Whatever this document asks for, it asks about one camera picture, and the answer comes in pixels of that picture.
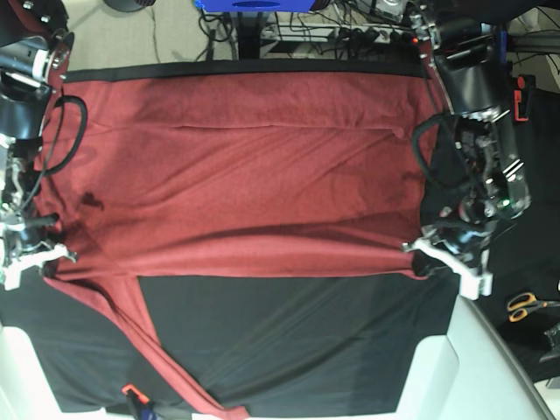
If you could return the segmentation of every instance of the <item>black cloth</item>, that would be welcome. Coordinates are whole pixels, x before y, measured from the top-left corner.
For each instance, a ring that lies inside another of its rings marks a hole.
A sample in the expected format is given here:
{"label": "black cloth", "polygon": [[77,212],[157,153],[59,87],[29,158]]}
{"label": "black cloth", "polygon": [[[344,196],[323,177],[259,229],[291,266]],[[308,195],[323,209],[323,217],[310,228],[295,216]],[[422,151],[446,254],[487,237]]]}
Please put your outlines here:
{"label": "black cloth", "polygon": [[491,25],[504,25],[546,0],[436,0],[442,7],[455,10]]}
{"label": "black cloth", "polygon": [[[394,411],[417,343],[445,334],[457,294],[398,275],[155,280],[141,286],[166,351],[257,417]],[[30,335],[64,411],[122,404],[127,382],[189,410],[105,318],[37,279],[0,291],[0,319]]]}
{"label": "black cloth", "polygon": [[[533,205],[515,226],[496,237],[491,246],[489,268],[494,273],[493,294],[482,297],[479,307],[498,329],[534,382],[560,376],[560,359],[539,363],[550,350],[544,331],[560,322],[560,310],[548,309],[511,324],[507,301],[524,291],[538,298],[560,300],[560,95],[538,90],[532,98],[529,122],[519,124],[515,134]],[[463,176],[453,156],[452,142],[440,136],[431,166],[437,177],[453,184]],[[457,197],[427,186],[423,223],[433,220]]]}

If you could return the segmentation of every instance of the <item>gray floor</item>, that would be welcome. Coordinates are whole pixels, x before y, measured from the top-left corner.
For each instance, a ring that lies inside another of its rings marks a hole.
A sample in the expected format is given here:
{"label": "gray floor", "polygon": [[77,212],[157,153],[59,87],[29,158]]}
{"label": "gray floor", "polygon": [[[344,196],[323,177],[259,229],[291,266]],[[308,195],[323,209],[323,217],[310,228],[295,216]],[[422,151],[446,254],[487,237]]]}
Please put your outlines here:
{"label": "gray floor", "polygon": [[[192,0],[159,0],[154,7],[135,13],[114,11],[102,0],[65,0],[65,4],[69,28],[76,33],[71,70],[193,61],[207,48],[207,37],[198,26],[199,13]],[[560,22],[560,11],[545,10]],[[332,9],[326,14],[336,18]],[[281,13],[280,19],[288,20],[288,14]],[[303,15],[303,19],[320,21],[317,16]],[[557,29],[537,10],[529,13],[524,23],[514,21],[511,31]],[[230,45],[215,44],[214,57],[231,60]],[[560,66],[557,56],[536,57],[515,66],[514,73],[536,74],[539,88],[560,92],[560,74],[551,60]]]}

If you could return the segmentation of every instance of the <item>red fabric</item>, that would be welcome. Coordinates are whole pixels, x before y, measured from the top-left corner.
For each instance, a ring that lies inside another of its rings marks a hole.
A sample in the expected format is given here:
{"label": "red fabric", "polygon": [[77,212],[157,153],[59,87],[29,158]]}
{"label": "red fabric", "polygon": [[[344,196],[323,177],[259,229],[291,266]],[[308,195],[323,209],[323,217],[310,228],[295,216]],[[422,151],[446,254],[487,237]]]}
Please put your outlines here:
{"label": "red fabric", "polygon": [[[247,416],[223,409],[161,348],[137,276],[411,275],[400,246],[419,234],[424,178],[410,135],[432,114],[422,80],[251,74],[66,93],[87,103],[87,134],[37,202],[60,214],[80,260],[46,281],[112,320],[196,410]],[[68,105],[51,165],[79,120]],[[427,158],[434,143],[433,130]]]}

